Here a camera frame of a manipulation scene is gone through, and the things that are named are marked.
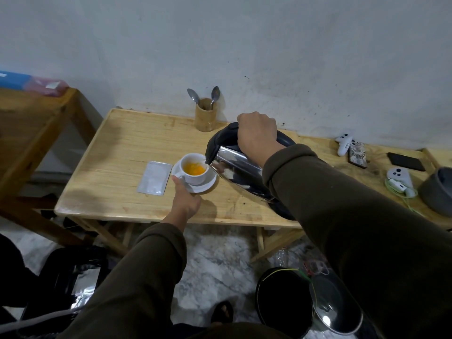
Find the steel electric kettle black handle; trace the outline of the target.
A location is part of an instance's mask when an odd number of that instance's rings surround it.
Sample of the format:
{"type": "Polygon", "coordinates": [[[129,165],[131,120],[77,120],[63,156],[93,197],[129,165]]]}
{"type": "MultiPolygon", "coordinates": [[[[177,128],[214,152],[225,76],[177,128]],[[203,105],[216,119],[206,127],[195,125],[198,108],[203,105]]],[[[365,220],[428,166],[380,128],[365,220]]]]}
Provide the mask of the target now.
{"type": "Polygon", "coordinates": [[[262,168],[239,148],[238,129],[238,122],[233,122],[211,137],[206,146],[206,164],[225,181],[266,203],[280,217],[294,221],[294,216],[263,183],[262,168]]]}

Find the black smartphone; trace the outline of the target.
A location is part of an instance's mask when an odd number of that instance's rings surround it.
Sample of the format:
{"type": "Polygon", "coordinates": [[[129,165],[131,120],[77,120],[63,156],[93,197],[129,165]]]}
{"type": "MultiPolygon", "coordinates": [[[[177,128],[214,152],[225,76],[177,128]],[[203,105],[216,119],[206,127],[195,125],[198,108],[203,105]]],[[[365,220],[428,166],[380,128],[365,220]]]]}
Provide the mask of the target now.
{"type": "Polygon", "coordinates": [[[425,172],[426,168],[422,164],[421,160],[418,158],[388,152],[387,157],[391,164],[398,167],[403,167],[410,170],[425,172]]]}

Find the person's right forearm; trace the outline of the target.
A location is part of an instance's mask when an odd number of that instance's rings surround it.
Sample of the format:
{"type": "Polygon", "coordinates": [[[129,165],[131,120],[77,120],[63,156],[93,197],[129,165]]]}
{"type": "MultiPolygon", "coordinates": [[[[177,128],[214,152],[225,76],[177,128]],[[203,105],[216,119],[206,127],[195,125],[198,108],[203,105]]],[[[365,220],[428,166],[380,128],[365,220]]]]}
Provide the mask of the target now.
{"type": "Polygon", "coordinates": [[[452,235],[307,146],[252,146],[263,181],[387,339],[452,339],[452,235]]]}

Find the black cooking pot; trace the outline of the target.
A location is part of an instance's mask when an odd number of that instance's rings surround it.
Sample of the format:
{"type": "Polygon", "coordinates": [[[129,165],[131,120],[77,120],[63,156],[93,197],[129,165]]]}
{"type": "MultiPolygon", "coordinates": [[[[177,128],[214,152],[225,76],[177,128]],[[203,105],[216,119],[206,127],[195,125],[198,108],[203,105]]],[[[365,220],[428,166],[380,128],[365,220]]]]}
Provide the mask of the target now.
{"type": "Polygon", "coordinates": [[[297,268],[270,268],[255,290],[255,308],[263,325],[291,339],[302,339],[313,324],[310,278],[297,268]]]}

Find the black sandal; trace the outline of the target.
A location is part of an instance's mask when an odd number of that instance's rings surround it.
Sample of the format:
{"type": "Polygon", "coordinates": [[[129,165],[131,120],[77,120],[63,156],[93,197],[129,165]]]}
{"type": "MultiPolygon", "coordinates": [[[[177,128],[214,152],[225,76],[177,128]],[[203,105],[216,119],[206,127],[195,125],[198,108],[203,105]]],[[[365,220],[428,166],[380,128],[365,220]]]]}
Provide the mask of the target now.
{"type": "Polygon", "coordinates": [[[234,320],[234,308],[229,300],[222,301],[215,306],[211,316],[211,326],[230,324],[234,320]]]}

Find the white handheld controller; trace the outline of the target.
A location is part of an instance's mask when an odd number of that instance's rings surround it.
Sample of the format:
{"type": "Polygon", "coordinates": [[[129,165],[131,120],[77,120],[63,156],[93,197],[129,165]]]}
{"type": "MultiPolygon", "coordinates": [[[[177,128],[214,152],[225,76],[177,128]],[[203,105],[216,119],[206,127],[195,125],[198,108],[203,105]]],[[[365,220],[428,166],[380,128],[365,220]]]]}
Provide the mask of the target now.
{"type": "Polygon", "coordinates": [[[392,178],[396,181],[404,184],[407,189],[404,194],[398,193],[403,198],[415,198],[417,196],[417,190],[414,188],[409,171],[403,167],[394,167],[387,172],[387,178],[392,178]]]}
{"type": "Polygon", "coordinates": [[[352,142],[353,142],[353,136],[346,133],[342,136],[339,136],[335,139],[335,142],[338,143],[339,148],[337,151],[337,155],[339,157],[343,157],[347,154],[352,142]]]}

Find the glass pot lid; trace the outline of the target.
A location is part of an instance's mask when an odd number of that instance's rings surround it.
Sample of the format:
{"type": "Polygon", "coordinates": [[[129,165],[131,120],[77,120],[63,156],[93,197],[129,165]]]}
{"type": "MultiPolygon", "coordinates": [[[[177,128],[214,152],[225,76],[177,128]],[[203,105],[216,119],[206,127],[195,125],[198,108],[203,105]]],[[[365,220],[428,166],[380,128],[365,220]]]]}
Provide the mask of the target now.
{"type": "Polygon", "coordinates": [[[362,325],[363,312],[342,280],[333,271],[311,277],[313,330],[353,335],[362,325]]]}

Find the silver foil sachet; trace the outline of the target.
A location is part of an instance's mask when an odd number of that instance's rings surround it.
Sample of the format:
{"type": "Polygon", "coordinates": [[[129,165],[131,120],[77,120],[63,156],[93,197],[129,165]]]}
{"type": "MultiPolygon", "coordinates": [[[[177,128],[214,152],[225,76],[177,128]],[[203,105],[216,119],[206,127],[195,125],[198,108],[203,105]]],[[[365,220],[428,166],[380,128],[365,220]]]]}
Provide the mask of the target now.
{"type": "Polygon", "coordinates": [[[172,167],[171,164],[149,161],[137,187],[137,192],[147,195],[163,196],[172,167]]]}

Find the blue box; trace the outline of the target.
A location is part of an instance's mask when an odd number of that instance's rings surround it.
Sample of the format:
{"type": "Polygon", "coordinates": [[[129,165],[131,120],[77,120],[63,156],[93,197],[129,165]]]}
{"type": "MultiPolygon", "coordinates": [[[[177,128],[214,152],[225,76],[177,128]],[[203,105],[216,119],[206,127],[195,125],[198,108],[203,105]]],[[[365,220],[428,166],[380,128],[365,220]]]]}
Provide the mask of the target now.
{"type": "Polygon", "coordinates": [[[31,79],[29,74],[0,70],[0,88],[25,91],[31,79]]]}

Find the white saucer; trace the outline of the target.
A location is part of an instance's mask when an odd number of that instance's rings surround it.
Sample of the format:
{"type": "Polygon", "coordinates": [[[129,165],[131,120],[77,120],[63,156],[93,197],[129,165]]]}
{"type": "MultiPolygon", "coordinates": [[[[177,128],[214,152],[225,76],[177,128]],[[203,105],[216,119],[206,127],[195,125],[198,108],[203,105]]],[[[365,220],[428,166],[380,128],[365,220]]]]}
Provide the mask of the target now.
{"type": "Polygon", "coordinates": [[[173,176],[177,176],[182,184],[184,185],[184,187],[190,192],[190,193],[204,193],[206,192],[208,189],[210,189],[216,182],[217,179],[217,175],[216,173],[209,169],[206,172],[206,179],[204,182],[202,182],[199,185],[192,185],[189,184],[188,182],[185,181],[184,177],[182,176],[182,168],[180,166],[180,160],[176,162],[176,164],[173,166],[172,171],[171,171],[171,175],[173,176]]]}

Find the light wooden folding table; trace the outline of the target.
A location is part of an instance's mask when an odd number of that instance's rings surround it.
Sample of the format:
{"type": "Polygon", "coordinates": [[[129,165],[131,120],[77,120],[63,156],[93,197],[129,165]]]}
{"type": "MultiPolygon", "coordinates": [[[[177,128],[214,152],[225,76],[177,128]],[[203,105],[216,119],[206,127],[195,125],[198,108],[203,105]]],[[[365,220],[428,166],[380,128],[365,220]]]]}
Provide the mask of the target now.
{"type": "MultiPolygon", "coordinates": [[[[187,153],[205,153],[213,132],[195,129],[187,117],[112,109],[97,130],[55,212],[95,231],[115,251],[127,249],[98,221],[160,222],[171,209],[174,184],[162,196],[138,193],[149,161],[174,165],[187,153]]],[[[305,226],[274,213],[263,201],[222,178],[202,193],[202,204],[189,223],[257,228],[258,254],[266,258],[305,235],[305,226]]]]}

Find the person's left hand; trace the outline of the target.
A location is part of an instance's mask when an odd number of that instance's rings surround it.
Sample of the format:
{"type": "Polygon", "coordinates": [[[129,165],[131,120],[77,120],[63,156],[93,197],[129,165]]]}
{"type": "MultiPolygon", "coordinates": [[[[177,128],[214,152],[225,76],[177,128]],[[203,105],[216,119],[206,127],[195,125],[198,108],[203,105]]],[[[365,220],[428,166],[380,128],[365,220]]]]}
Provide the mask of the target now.
{"type": "Polygon", "coordinates": [[[170,214],[180,223],[187,223],[200,209],[202,198],[198,194],[175,195],[170,214]]]}

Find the patterned phone case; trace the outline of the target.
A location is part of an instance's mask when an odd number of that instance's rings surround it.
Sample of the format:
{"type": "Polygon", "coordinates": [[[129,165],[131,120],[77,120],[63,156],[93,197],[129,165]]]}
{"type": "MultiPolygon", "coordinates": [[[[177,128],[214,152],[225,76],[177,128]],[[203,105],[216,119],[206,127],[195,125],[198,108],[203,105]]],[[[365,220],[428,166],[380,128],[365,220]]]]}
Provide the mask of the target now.
{"type": "Polygon", "coordinates": [[[367,157],[364,143],[355,140],[351,141],[348,149],[348,163],[362,169],[367,169],[367,157]]]}

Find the orange drink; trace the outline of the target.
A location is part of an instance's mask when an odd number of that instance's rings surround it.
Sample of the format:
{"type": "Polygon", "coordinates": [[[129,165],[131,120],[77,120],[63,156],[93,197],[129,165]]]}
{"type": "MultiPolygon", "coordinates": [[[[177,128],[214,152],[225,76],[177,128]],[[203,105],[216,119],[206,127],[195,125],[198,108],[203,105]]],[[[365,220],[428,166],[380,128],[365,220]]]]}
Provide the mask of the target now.
{"type": "Polygon", "coordinates": [[[182,170],[187,175],[200,176],[206,172],[207,168],[205,167],[205,164],[200,162],[188,162],[183,164],[182,170]]]}

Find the dark wooden table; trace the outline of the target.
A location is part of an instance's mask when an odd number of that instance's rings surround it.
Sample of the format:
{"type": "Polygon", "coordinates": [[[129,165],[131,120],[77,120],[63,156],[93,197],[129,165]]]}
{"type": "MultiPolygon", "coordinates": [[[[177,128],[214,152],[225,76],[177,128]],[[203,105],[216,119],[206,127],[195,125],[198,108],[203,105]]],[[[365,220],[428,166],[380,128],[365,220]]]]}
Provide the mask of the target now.
{"type": "Polygon", "coordinates": [[[70,122],[89,145],[96,130],[74,88],[59,97],[0,88],[0,216],[62,246],[84,242],[37,212],[53,210],[56,198],[19,193],[70,122]]]}

